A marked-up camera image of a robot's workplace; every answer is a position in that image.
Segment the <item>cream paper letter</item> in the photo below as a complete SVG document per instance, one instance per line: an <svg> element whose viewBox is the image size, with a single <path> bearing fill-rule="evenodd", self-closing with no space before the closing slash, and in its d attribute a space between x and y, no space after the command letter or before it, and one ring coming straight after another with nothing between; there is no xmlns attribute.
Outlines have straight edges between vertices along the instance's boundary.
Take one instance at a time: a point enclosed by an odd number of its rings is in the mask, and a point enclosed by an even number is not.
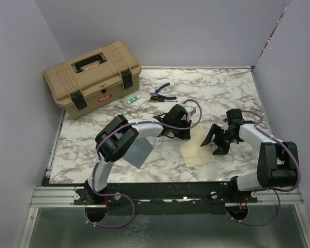
<svg viewBox="0 0 310 248"><path fill-rule="evenodd" d="M191 129L190 136L189 140L181 140L179 142L186 166L192 167L214 162L215 159L211 148L209 146L201 147L202 142L206 138L203 126L198 124Z"/></svg>

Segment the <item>grey paper envelope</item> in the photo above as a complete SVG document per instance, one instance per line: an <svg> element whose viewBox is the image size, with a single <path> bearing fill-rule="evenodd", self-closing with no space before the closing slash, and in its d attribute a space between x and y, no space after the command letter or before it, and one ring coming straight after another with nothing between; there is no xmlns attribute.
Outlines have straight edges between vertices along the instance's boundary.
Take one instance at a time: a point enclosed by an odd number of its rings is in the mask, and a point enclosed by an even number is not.
<svg viewBox="0 0 310 248"><path fill-rule="evenodd" d="M152 151L153 146L148 139L145 137L137 138L122 158L139 169Z"/></svg>

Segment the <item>green white glue stick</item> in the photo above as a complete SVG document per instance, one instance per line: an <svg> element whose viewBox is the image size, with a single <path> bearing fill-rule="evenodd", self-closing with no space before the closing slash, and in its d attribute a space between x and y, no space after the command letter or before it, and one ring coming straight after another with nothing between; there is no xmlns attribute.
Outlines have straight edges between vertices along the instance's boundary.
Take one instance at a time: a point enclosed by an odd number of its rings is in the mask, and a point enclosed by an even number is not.
<svg viewBox="0 0 310 248"><path fill-rule="evenodd" d="M128 104L134 103L136 102L138 99L140 99L140 96L135 96L133 98L131 98L130 100L127 101Z"/></svg>

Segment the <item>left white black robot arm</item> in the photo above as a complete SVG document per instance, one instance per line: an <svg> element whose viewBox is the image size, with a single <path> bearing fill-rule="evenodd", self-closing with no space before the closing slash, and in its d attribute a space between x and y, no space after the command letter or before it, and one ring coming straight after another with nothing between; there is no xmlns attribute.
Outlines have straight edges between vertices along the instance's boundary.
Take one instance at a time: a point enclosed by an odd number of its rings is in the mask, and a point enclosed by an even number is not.
<svg viewBox="0 0 310 248"><path fill-rule="evenodd" d="M93 204L103 200L109 174L114 162L124 158L139 168L152 152L149 137L169 137L189 140L191 116L196 109L174 105L167 113L149 120L128 121L116 116L95 138L98 159L90 177L85 182L85 196Z"/></svg>

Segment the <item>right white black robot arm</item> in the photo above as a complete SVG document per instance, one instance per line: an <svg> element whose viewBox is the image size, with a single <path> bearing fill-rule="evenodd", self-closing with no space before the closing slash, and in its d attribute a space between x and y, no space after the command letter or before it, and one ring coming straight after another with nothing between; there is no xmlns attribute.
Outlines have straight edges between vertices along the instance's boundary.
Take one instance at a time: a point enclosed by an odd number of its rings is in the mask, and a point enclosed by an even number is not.
<svg viewBox="0 0 310 248"><path fill-rule="evenodd" d="M259 152L256 169L231 178L227 196L239 202L246 192L272 189L280 192L295 190L301 180L298 149L294 142L282 141L265 132L257 122L245 120L243 110L234 108L226 112L227 129L213 124L201 146L216 145L214 156L226 155L232 143L247 142Z"/></svg>

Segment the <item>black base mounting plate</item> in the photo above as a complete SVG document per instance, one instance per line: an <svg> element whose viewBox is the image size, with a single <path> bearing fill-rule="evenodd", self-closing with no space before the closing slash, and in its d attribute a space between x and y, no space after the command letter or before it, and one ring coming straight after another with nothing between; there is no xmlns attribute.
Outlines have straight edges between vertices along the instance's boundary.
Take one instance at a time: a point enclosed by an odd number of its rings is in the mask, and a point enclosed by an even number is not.
<svg viewBox="0 0 310 248"><path fill-rule="evenodd" d="M74 204L110 215L225 214L226 206L255 203L251 192L232 182L109 183L96 195L85 185L76 189Z"/></svg>

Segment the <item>tan plastic toolbox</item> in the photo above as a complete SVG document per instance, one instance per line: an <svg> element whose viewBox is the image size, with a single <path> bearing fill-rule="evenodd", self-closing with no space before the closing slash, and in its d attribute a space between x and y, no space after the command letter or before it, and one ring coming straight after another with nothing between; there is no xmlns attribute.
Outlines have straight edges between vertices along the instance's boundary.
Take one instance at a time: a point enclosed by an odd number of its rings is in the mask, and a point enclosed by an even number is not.
<svg viewBox="0 0 310 248"><path fill-rule="evenodd" d="M55 103L78 119L139 89L142 67L122 41L44 70Z"/></svg>

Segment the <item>blue handled pliers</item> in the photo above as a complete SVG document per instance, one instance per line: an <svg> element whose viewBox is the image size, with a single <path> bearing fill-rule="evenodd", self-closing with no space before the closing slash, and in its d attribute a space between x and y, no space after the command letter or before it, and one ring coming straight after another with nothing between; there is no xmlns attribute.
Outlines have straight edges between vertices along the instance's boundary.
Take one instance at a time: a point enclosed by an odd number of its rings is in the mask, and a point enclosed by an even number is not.
<svg viewBox="0 0 310 248"><path fill-rule="evenodd" d="M163 90L165 87L167 87L167 86L169 86L169 85L170 85L170 83L165 83L165 84L161 85L161 86L160 86L158 89L156 89L153 93L150 93L150 95L151 95L151 96L158 95L159 92L160 92L161 90Z"/></svg>

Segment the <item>aluminium frame rail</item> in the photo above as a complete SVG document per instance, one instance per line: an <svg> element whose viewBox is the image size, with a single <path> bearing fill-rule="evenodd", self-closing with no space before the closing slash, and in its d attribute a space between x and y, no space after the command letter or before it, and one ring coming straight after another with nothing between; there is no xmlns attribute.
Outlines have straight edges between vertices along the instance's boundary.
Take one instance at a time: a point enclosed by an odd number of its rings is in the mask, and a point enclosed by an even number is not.
<svg viewBox="0 0 310 248"><path fill-rule="evenodd" d="M281 205L300 205L304 203L302 194L299 189L292 192L278 193ZM104 204L87 204L82 202L81 205L76 205L75 191L73 187L36 187L34 188L31 204L32 208L72 208L72 207L89 207L89 208L103 208ZM248 206L274 206L277 205L277 197L273 192L265 191L257 194L257 202L253 203L251 200L247 201Z"/></svg>

